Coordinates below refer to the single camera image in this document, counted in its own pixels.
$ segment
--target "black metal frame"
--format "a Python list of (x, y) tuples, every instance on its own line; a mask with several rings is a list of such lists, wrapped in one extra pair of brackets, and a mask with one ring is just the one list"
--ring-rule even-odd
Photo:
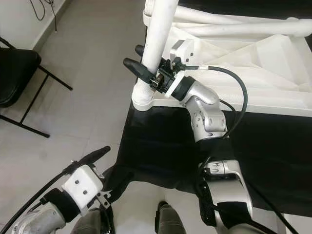
[[(1, 38), (1, 37), (0, 37), (0, 42), (2, 42), (3, 44), (5, 44), (6, 46), (8, 46), (8, 47), (11, 48), (11, 49), (15, 49), (15, 47), (14, 47), (13, 45), (11, 45), (8, 41), (6, 41), (5, 39), (3, 39), (3, 38)], [(31, 103), (29, 104), (29, 106), (28, 106), (28, 108), (27, 108), (25, 114), (24, 114), (23, 117), (21, 118), (20, 122), (17, 122), (17, 121), (15, 121), (15, 120), (10, 119), (10, 118), (8, 118), (8, 117), (5, 117), (5, 116), (3, 116), (3, 115), (0, 115), (0, 119), (5, 120), (5, 121), (7, 121), (7, 122), (9, 122), (9, 123), (12, 123), (12, 124), (14, 124), (14, 125), (16, 125), (16, 126), (19, 126), (19, 127), (23, 128), (23, 129), (26, 129), (26, 130), (28, 130), (28, 131), (30, 131), (30, 132), (33, 132), (33, 133), (39, 134), (39, 135), (41, 135), (41, 136), (43, 136), (43, 137), (49, 138), (49, 137), (50, 137), (49, 134), (44, 133), (44, 132), (41, 132), (41, 131), (38, 131), (38, 130), (36, 130), (36, 129), (34, 129), (34, 128), (31, 128), (31, 127), (28, 127), (28, 126), (24, 125), (23, 122), (24, 122), (24, 120), (25, 120), (25, 118), (26, 118), (28, 112), (30, 111), (30, 108), (31, 108), (31, 107), (33, 106), (33, 104), (35, 103), (35, 101), (36, 101), (36, 99), (37, 99), (37, 97), (38, 97), (38, 94), (39, 94), (39, 92), (41, 91), (41, 89), (43, 88), (44, 84), (46, 83), (48, 77), (53, 78), (54, 80), (56, 80), (58, 83), (64, 85), (64, 86), (65, 86), (67, 89), (69, 89), (69, 90), (73, 90), (73, 88), (72, 88), (71, 86), (69, 86), (68, 84), (66, 84), (64, 81), (62, 81), (62, 80), (60, 80), (59, 78), (57, 78), (55, 75), (53, 75), (51, 72), (49, 72), (48, 70), (46, 70), (46, 69), (45, 69), (44, 67), (42, 67), (41, 65), (39, 65), (38, 68), (39, 68), (40, 70), (42, 70), (42, 71), (46, 74), (46, 76), (45, 76), (43, 82), (41, 83), (39, 89), (37, 90), (37, 92), (36, 92), (34, 98), (33, 98), (32, 101), (31, 101)]]

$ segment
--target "black cable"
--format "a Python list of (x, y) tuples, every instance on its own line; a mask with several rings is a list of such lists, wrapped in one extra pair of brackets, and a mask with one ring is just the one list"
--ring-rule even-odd
[(250, 181), (245, 179), (245, 182), (261, 197), (268, 206), (275, 212), (277, 217), (285, 224), (285, 226), (288, 228), (289, 231), (291, 231), (293, 234), (298, 234), (296, 229), (284, 218), (284, 216), (281, 214), (281, 212), (278, 210), (278, 208), (268, 200), (263, 193), (261, 193)]
[(55, 12), (54, 12), (54, 0), (44, 0), (44, 1), (51, 6), (51, 10), (52, 10), (52, 13), (54, 15), (54, 27), (55, 27), (55, 31), (57, 32), (58, 31), (58, 29), (57, 29), (57, 17), (56, 17)]
[[(42, 8), (43, 8), (43, 15), (42, 15), (41, 18), (38, 17), (38, 14), (37, 14), (36, 9), (35, 9), (35, 7), (34, 7), (33, 1), (32, 1), (32, 0), (29, 0), (29, 1), (30, 1), (31, 5), (32, 5), (32, 7), (33, 7), (33, 9), (34, 9), (34, 12), (35, 12), (35, 15), (36, 15), (37, 19), (38, 19), (39, 21), (42, 21), (42, 20), (44, 19), (44, 17), (45, 17), (45, 7), (44, 7), (44, 4), (43, 4), (42, 0), (39, 0), (39, 2), (40, 2), (41, 5), (42, 5)], [(56, 17), (55, 12), (54, 12), (54, 0), (44, 0), (44, 1), (45, 1), (47, 4), (49, 4), (49, 5), (51, 6), (52, 13), (53, 13), (53, 15), (54, 15), (54, 26), (55, 26), (55, 31), (57, 31), (57, 17)]]
[(237, 112), (236, 112), (235, 108), (231, 104), (227, 103), (226, 101), (220, 99), (220, 102), (223, 103), (224, 105), (226, 105), (227, 107), (229, 107), (234, 114), (233, 122), (231, 124), (231, 128), (232, 128), (236, 122), (236, 119), (237, 119)]
[[(247, 93), (247, 89), (246, 86), (244, 84), (244, 82), (241, 80), (241, 78), (236, 75), (234, 72), (231, 72), (228, 69), (225, 68), (221, 68), (221, 67), (213, 67), (213, 66), (209, 66), (208, 70), (212, 70), (212, 71), (219, 71), (219, 72), (223, 72), (226, 73), (228, 75), (230, 75), (231, 77), (233, 77), (238, 84), (240, 85), (242, 92), (243, 92), (243, 106), (242, 106), (242, 110), (239, 114), (239, 116), (236, 118), (235, 123), (231, 126), (231, 128), (224, 134), (224, 136), (222, 137), (222, 139), (227, 138), (233, 131), (234, 129), (237, 127), (237, 125), (240, 123), (240, 121), (242, 120), (242, 118), (244, 117), (245, 113), (246, 113), (246, 109), (247, 109), (247, 104), (248, 104), (248, 93)], [(214, 147), (214, 149), (212, 149), (212, 153), (217, 151), (218, 148), (220, 147), (220, 142)], [(205, 158), (205, 160), (203, 161), (203, 163), (200, 165), (200, 167), (198, 168), (198, 175), (201, 173), (201, 171), (204, 169), (204, 167), (207, 165), (208, 161), (209, 161), (210, 155), (207, 155), (207, 157)]]
[(39, 0), (40, 3), (41, 3), (41, 5), (42, 5), (42, 8), (43, 8), (43, 15), (42, 15), (41, 18), (38, 17), (38, 14), (37, 14), (37, 11), (36, 11), (36, 9), (35, 9), (35, 7), (34, 7), (33, 1), (32, 1), (32, 0), (29, 0), (29, 1), (30, 1), (31, 5), (32, 5), (32, 7), (33, 7), (33, 9), (34, 9), (34, 12), (35, 12), (35, 15), (36, 15), (37, 19), (38, 19), (39, 21), (42, 21), (43, 18), (45, 17), (45, 7), (44, 7), (44, 5), (43, 5), (42, 0)]
[(239, 219), (242, 222), (249, 224), (250, 226), (258, 228), (259, 230), (263, 231), (266, 234), (277, 234), (276, 232), (272, 231), (271, 229), (267, 228), (266, 226), (263, 226), (262, 224), (260, 224), (260, 223), (258, 223), (256, 221), (253, 221), (252, 219), (247, 219), (246, 220), (244, 218), (238, 217), (238, 216), (232, 214), (231, 212), (228, 212), (228, 211), (220, 209), (219, 207), (217, 207), (214, 204), (210, 204), (210, 207), (213, 208), (215, 211), (218, 211), (219, 213), (221, 213), (221, 212), (222, 213), (226, 213), (227, 215), (230, 215), (230, 216), (232, 216), (235, 219)]
[(34, 211), (35, 209), (37, 209), (40, 205), (41, 205), (41, 202), (39, 202), (36, 205), (34, 205), (32, 208), (29, 209), (29, 211), (27, 211), (27, 214), (32, 212), (32, 211)]
[(231, 77), (233, 77), (234, 79), (236, 79), (236, 81), (238, 82), (238, 84), (240, 85), (242, 91), (243, 91), (243, 97), (244, 97), (244, 100), (243, 100), (243, 107), (242, 107), (242, 110), (240, 112), (240, 115), (238, 116), (237, 118), (237, 121), (236, 123), (232, 126), (231, 129), (229, 129), (226, 134), (223, 136), (223, 139), (225, 139), (227, 136), (229, 136), (233, 131), (234, 129), (238, 126), (238, 124), (240, 123), (240, 121), (242, 120), (242, 118), (244, 117), (245, 113), (246, 113), (246, 109), (247, 109), (247, 104), (248, 104), (248, 94), (247, 94), (247, 89), (246, 89), (246, 86), (244, 84), (244, 82), (241, 80), (241, 78), (236, 75), (234, 72), (228, 70), (228, 69), (225, 69), (225, 68), (222, 68), (222, 67), (213, 67), (213, 66), (209, 66), (208, 68), (209, 70), (212, 70), (212, 71), (219, 71), (219, 72), (223, 72), (223, 73), (226, 73), (228, 75), (230, 75)]
[(36, 200), (39, 196), (45, 192), (52, 184), (54, 184), (58, 179), (60, 179), (65, 173), (61, 172), (56, 177), (51, 179), (46, 185), (44, 185), (35, 195), (32, 196), (17, 212), (16, 214), (7, 222), (3, 227), (0, 234), (5, 234), (9, 228), (14, 224), (14, 222), (21, 216), (21, 214)]

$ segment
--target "tiled floor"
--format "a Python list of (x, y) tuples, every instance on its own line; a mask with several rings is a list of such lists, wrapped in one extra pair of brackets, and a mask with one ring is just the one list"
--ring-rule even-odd
[[(66, 10), (40, 54), (43, 66), (74, 90), (49, 80), (25, 120), (49, 139), (0, 121), (0, 225), (71, 159), (110, 145), (97, 166), (114, 164), (135, 81), (122, 60), (138, 58), (143, 7), (144, 0), (74, 0)], [(20, 100), (1, 112), (20, 118), (42, 79), (37, 72)], [(154, 233), (162, 199), (177, 208), (188, 233), (214, 233), (201, 222), (195, 196), (146, 183), (130, 184), (114, 203), (117, 233)], [(58, 233), (70, 233), (73, 224)]]

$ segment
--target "robotic arm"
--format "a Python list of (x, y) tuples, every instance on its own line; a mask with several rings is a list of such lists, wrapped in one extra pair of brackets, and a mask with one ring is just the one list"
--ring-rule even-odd
[[(143, 46), (136, 52), (143, 54)], [(187, 69), (208, 69), (208, 66), (186, 66), (180, 57), (162, 59), (157, 76), (139, 62), (125, 58), (124, 65), (150, 87), (165, 96), (180, 101), (191, 117), (195, 141), (201, 145), (211, 139), (228, 138), (226, 120), (220, 110), (218, 95), (192, 77), (184, 76)], [(200, 166), (197, 196), (199, 198), (202, 220), (214, 226), (218, 233), (263, 233), (245, 223), (252, 218), (252, 201), (249, 196), (239, 163), (233, 157), (219, 156)], [(230, 210), (234, 216), (224, 213)]]
[[(136, 51), (142, 54), (143, 49), (142, 46), (137, 46)], [(184, 75), (187, 69), (207, 70), (207, 66), (186, 66), (180, 57), (175, 56), (169, 60), (162, 59), (158, 75), (154, 76), (144, 65), (132, 59), (126, 58), (124, 65), (152, 89), (180, 101), (190, 113), (194, 138), (199, 147), (203, 142), (214, 140), (228, 142), (230, 130), (227, 129), (225, 116), (220, 110), (218, 95), (194, 78)], [(71, 176), (62, 185), (62, 191), (53, 189), (44, 195), (40, 200), (43, 206), (29, 212), (16, 223), (12, 234), (54, 233), (78, 214), (87, 214), (95, 199), (104, 209), (108, 209), (110, 196), (114, 191), (101, 191), (104, 180), (97, 173), (93, 162), (109, 151), (109, 147), (98, 151), (79, 162), (73, 162), (66, 170)], [(199, 165), (195, 185), (202, 221), (214, 226), (219, 234), (274, 234), (252, 221), (252, 201), (238, 161), (228, 155), (215, 156), (211, 150), (200, 151), (207, 154), (206, 160)]]

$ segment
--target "chair seat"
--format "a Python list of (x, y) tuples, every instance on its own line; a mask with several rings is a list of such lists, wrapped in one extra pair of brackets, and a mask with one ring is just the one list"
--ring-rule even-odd
[(0, 48), (0, 107), (19, 99), (40, 63), (35, 51)]

